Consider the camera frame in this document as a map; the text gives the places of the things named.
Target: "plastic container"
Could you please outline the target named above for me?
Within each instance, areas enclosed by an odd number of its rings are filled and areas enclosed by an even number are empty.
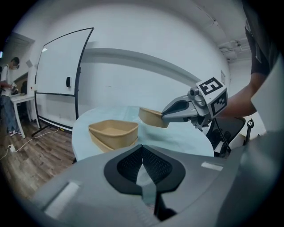
[[[162,115],[159,111],[140,107],[139,117],[147,125],[156,126],[160,128],[167,128],[169,125],[169,123],[165,123],[162,120]]]
[[[135,144],[138,138],[138,124],[129,121],[106,120],[89,125],[89,132],[92,141],[106,152]]]

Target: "wooden floor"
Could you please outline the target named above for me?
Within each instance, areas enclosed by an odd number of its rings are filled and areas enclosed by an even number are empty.
[[[9,144],[13,144],[17,150],[38,130],[35,123],[22,123],[22,127],[25,139],[19,135],[10,137],[5,132],[3,122],[0,123],[0,158],[6,154]],[[36,136],[51,131],[56,129],[47,128]],[[30,141],[16,153],[8,150],[0,165],[12,190],[30,199],[44,183],[71,166],[74,158],[71,135],[58,131]]]

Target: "jeans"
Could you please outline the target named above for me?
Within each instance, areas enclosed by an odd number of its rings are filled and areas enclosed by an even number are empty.
[[[8,131],[11,132],[15,130],[16,132],[19,132],[19,127],[16,121],[15,111],[13,108],[13,103],[11,102],[10,97],[6,95],[1,96],[1,105],[4,107],[5,112],[5,121],[6,126],[8,128]]]

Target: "person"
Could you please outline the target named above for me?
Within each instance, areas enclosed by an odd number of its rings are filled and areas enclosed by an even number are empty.
[[[256,112],[251,98],[269,75],[279,55],[279,50],[267,35],[257,13],[246,1],[242,3],[247,17],[245,33],[252,53],[251,79],[245,88],[229,99],[220,117],[245,117]]]
[[[1,74],[1,87],[3,87],[1,94],[1,105],[4,107],[6,126],[8,128],[10,136],[15,135],[16,133],[21,135],[20,129],[16,122],[13,104],[10,99],[12,90],[10,70],[17,69],[19,63],[19,58],[13,58],[11,62],[3,68]]]

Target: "white table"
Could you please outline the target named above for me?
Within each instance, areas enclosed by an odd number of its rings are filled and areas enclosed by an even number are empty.
[[[35,107],[35,102],[33,102],[33,100],[35,99],[35,96],[34,95],[19,95],[19,96],[16,96],[16,97],[11,97],[11,101],[13,102],[14,104],[14,110],[15,110],[15,115],[16,115],[16,119],[17,119],[17,123],[18,123],[18,127],[20,129],[20,132],[22,133],[22,137],[25,138],[25,133],[23,131],[23,128],[22,128],[22,125],[21,125],[21,122],[20,122],[20,118],[19,118],[19,113],[18,113],[18,108],[17,108],[17,104],[18,103],[21,103],[21,102],[27,102],[27,101],[31,101],[31,103],[33,103],[34,107]],[[31,110],[30,108],[28,107],[27,105],[27,113],[28,113],[28,119],[29,121],[31,121]],[[39,128],[39,122],[38,122],[38,119],[36,118],[36,123],[37,123],[37,126]]]
[[[98,107],[82,114],[72,130],[72,147],[77,161],[103,153],[91,140],[88,125],[114,119],[139,124],[137,144],[155,145],[177,152],[214,156],[213,147],[207,137],[191,122],[170,123],[167,129],[144,124],[138,106]]]

